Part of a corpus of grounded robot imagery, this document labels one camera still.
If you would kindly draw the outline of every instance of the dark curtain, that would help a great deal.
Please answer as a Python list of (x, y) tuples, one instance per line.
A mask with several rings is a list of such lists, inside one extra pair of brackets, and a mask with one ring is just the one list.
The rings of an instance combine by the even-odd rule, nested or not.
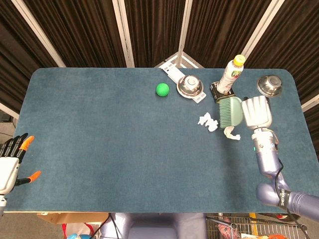
[(287, 0), (248, 57), (245, 67), (288, 70), (295, 79), (303, 104), (319, 94), (318, 61), (319, 1)]
[(307, 110), (305, 112), (305, 118), (316, 153), (319, 155), (319, 105)]
[(185, 0), (125, 0), (135, 67), (154, 67), (178, 51)]
[(0, 102), (19, 113), (32, 73), (55, 62), (10, 0), (0, 1)]
[(194, 0), (184, 52), (205, 68), (224, 68), (240, 54), (270, 0)]
[(67, 67), (126, 67), (111, 0), (24, 0)]

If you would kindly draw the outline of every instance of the wire basket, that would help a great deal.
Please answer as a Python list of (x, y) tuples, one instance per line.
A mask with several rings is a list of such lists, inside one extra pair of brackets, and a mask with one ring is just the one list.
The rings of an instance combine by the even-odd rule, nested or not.
[[(241, 238), (240, 235), (254, 235), (254, 236), (270, 236), (283, 235), (287, 239), (304, 239), (305, 235), (297, 227), (288, 223), (281, 223), (269, 220), (252, 219), (245, 217), (207, 217), (207, 233), (209, 239), (234, 239)], [(218, 225), (226, 223), (230, 227), (232, 235), (225, 237), (220, 232)]]

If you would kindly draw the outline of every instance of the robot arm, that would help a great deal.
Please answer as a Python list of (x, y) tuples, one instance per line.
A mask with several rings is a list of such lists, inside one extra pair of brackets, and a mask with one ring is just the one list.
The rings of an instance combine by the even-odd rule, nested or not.
[(27, 135), (25, 133), (22, 136), (9, 139), (0, 148), (0, 218), (6, 206), (4, 196), (10, 193), (14, 186), (31, 183), (41, 174), (40, 171), (37, 171), (28, 178), (17, 179), (22, 159), (34, 140), (34, 136), (26, 139)]
[(270, 183), (260, 183), (257, 186), (257, 198), (266, 205), (289, 209), (292, 213), (319, 222), (319, 197), (290, 191), (281, 172), (277, 179), (278, 197), (275, 179), (281, 164), (277, 155), (277, 137), (272, 130), (268, 129), (272, 123), (272, 117), (266, 97), (247, 99), (242, 102), (242, 108), (247, 127), (254, 131), (252, 140), (259, 172), (271, 180)]

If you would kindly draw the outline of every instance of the green brush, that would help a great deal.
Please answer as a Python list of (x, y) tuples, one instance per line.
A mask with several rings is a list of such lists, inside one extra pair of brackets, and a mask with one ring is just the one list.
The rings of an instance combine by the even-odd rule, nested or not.
[(243, 120), (241, 99), (229, 97), (219, 101), (220, 127), (237, 126)]

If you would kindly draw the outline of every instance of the metal bowl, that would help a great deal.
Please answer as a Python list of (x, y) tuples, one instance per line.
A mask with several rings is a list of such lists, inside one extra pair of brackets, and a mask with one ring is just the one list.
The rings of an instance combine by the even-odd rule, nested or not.
[(204, 86), (202, 81), (196, 76), (184, 76), (177, 83), (177, 91), (185, 98), (195, 98), (200, 95)]
[(278, 76), (263, 76), (257, 80), (257, 89), (267, 97), (276, 97), (281, 94), (283, 84)]

